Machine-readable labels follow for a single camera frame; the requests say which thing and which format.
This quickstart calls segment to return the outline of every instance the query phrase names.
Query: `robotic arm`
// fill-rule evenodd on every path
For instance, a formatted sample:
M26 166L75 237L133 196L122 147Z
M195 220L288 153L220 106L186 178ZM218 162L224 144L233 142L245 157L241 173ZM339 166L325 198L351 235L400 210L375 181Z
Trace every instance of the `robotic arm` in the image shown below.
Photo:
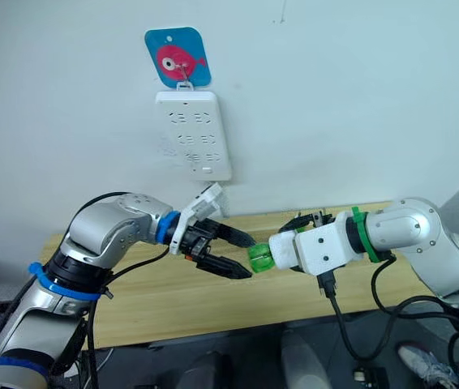
M297 233L313 222L316 228ZM272 258L280 269L297 268L313 276L360 260L392 258L399 250L419 279L459 317L459 235L449 232L437 208L423 199L403 199L377 212L356 207L336 218L300 216L269 238Z
M230 279L251 273L240 263L209 253L218 237L253 246L246 233L208 219L219 208L222 189L210 186L181 213L144 194L125 194L80 211L53 258L30 265L36 280L0 331L0 387L47 387L76 359L86 336L84 316L106 289L112 268L135 242L169 245L201 270Z

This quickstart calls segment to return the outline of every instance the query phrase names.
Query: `pink fish cartoon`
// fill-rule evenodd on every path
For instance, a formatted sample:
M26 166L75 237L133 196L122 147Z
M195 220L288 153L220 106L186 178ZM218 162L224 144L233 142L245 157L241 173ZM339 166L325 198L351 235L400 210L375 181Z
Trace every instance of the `pink fish cartoon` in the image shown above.
M186 50L176 45L165 45L157 51L157 65L167 77L176 81L184 80L184 74L190 78L198 63L206 66L204 58L195 60Z

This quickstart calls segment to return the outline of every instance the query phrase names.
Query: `white wall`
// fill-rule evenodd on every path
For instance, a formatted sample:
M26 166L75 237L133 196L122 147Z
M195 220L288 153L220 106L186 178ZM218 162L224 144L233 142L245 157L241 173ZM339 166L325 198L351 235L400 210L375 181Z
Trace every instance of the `white wall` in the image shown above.
M151 28L204 38L229 213L459 188L459 0L0 2L0 284L111 190L185 205L153 117Z

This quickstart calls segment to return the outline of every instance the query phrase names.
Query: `green ring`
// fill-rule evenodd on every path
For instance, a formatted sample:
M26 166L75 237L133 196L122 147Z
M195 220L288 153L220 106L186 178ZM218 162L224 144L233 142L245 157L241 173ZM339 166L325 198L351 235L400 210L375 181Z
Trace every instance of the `green ring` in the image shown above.
M354 217L352 220L358 226L359 239L361 240L362 246L365 248L371 262L381 262L377 254L375 253L374 247L370 244L368 239L367 230L365 229L365 219L367 218L366 212L360 212L358 207L352 207L352 214Z

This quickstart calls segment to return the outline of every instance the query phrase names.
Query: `green object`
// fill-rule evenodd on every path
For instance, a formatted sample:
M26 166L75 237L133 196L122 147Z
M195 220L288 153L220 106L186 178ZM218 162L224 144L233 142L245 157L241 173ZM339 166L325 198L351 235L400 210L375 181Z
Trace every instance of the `green object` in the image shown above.
M360 212L358 207L352 207L352 213L354 215L354 223L358 226L359 239L361 239L361 243L368 253L368 258L370 258L373 263L381 262L374 247L370 244L367 230L365 229L365 219L367 218L367 214L365 212Z
M267 243L260 243L247 249L249 263L255 273L269 270L275 266L275 261L272 259L271 250Z

